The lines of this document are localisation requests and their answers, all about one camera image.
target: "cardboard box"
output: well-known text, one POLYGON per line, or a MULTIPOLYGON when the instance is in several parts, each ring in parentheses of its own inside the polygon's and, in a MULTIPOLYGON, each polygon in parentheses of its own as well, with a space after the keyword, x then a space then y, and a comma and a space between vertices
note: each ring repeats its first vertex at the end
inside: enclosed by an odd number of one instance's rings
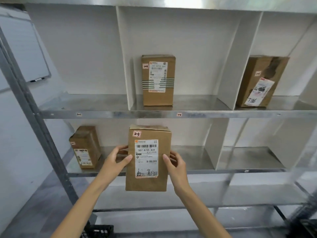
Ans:
POLYGON ((173 55, 142 55, 144 106, 173 105, 175 62, 173 55))
POLYGON ((166 191, 168 171, 163 154, 171 151, 172 132, 163 126, 131 125, 125 190, 166 191))
POLYGON ((81 126, 69 138, 81 169, 93 169, 101 156, 101 148, 94 126, 81 126))
POLYGON ((250 57, 244 71, 236 105, 266 107, 270 102, 289 57, 250 57))

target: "shelving unit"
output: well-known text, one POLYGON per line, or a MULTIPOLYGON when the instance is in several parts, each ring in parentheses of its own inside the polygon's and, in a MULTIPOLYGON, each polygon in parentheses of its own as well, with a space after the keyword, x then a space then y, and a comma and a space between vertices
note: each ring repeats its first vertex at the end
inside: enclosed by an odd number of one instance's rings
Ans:
MULTIPOLYGON (((316 0, 14 2, 26 4, 65 92, 38 107, 6 42, 0 68, 73 204, 70 178, 95 177, 113 146, 127 142, 130 124, 162 124, 172 130, 172 149, 185 160, 192 188, 223 224, 231 214, 248 216, 247 227, 280 226, 264 217, 276 215, 274 206, 300 205, 293 222, 308 216, 304 208, 315 193, 296 181, 317 171, 316 0), (140 57, 158 53, 176 56, 172 107, 143 106, 140 57), (291 57, 267 108, 235 107, 250 55, 291 57), (81 170, 75 157, 65 167, 44 119, 63 119, 74 129, 96 125, 103 147, 96 169, 81 170)), ((98 200, 98 222, 170 210, 184 215, 170 181, 167 192, 140 196, 125 192, 124 176, 125 170, 98 200)))

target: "white wall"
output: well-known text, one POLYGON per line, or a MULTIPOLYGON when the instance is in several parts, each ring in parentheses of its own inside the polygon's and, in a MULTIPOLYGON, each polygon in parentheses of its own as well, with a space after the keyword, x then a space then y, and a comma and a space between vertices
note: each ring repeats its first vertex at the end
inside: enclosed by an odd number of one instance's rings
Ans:
MULTIPOLYGON (((27 18, 19 11, 0 7, 0 14, 27 18)), ((44 45, 41 43, 52 77, 29 88, 37 104, 62 91, 62 82, 44 45)), ((0 93, 0 233, 32 196, 52 167, 29 125, 13 93, 0 93)), ((68 138, 72 131, 62 120, 47 120, 46 124, 61 156, 70 148, 68 138)))

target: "white sticker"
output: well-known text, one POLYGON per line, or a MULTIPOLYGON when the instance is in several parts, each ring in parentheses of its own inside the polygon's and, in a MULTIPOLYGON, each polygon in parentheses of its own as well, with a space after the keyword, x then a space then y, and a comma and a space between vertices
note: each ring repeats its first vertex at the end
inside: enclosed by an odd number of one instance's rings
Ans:
POLYGON ((142 133, 141 131, 134 130, 132 136, 133 136, 133 137, 140 138, 140 137, 141 137, 141 133, 142 133))
POLYGON ((261 75, 261 71, 256 71, 254 76, 260 76, 261 75))
POLYGON ((74 149, 80 165, 93 165, 87 149, 74 149))
POLYGON ((244 104, 254 107, 259 106, 274 83, 274 81, 260 78, 244 104))
POLYGON ((135 140, 135 177, 155 178, 159 175, 159 140, 135 140))
POLYGON ((149 92, 164 93, 168 88, 167 82, 167 62, 149 62, 149 80, 148 89, 149 92))

